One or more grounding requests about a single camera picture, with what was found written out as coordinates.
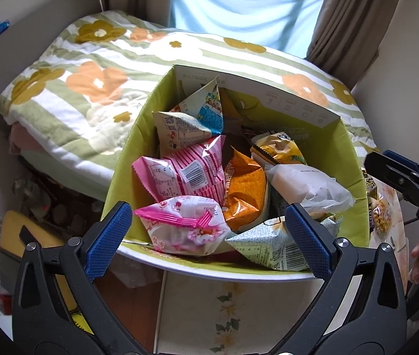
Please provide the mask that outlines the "person's right hand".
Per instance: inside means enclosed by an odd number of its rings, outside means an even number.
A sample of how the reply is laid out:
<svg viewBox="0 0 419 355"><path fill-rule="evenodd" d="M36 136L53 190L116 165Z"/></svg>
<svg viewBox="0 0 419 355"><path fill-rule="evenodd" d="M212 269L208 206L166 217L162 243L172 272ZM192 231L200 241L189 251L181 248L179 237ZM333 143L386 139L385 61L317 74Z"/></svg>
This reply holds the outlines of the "person's right hand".
<svg viewBox="0 0 419 355"><path fill-rule="evenodd" d="M419 284L419 243L411 251L412 265L409 272L409 280L414 284Z"/></svg>

